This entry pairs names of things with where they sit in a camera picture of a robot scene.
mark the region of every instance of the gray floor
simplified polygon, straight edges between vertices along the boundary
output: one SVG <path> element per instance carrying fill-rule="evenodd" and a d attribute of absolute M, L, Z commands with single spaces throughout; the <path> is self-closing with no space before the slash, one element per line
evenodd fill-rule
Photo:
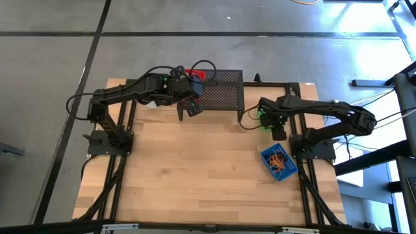
<path fill-rule="evenodd" d="M 0 30 L 94 31 L 103 5 L 97 0 L 0 1 Z M 381 3 L 302 6 L 289 0 L 113 1 L 104 30 L 395 31 Z M 26 149 L 22 157 L 0 156 L 0 226 L 31 221 L 66 119 L 64 103 L 75 92 L 91 40 L 0 38 L 0 142 Z M 385 91 L 353 89 L 352 79 L 386 79 L 411 62 L 396 38 L 101 38 L 85 90 L 104 87 L 110 77 L 133 79 L 152 66 L 189 67 L 202 58 L 220 69 L 242 69 L 246 80 L 258 72 L 265 81 L 315 83 L 321 100 L 349 102 Z M 86 102 L 78 115 L 85 115 Z M 71 218 L 87 149 L 82 134 L 91 128 L 75 123 L 46 222 Z"/>

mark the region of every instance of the blue plastic container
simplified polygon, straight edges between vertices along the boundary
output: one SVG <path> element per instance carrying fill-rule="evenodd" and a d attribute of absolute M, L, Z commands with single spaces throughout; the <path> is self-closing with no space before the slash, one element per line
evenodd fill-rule
<path fill-rule="evenodd" d="M 282 152 L 287 160 L 285 162 L 285 169 L 281 172 L 273 172 L 274 169 L 272 169 L 268 163 L 268 159 L 275 154 L 275 152 Z M 283 181 L 284 179 L 291 176 L 293 173 L 296 173 L 298 171 L 298 168 L 296 167 L 295 163 L 292 161 L 292 159 L 287 155 L 286 151 L 283 149 L 283 147 L 280 145 L 280 143 L 275 144 L 274 146 L 266 149 L 265 151 L 261 152 L 261 159 L 266 164 L 268 170 L 273 175 L 273 178 L 277 181 Z"/>

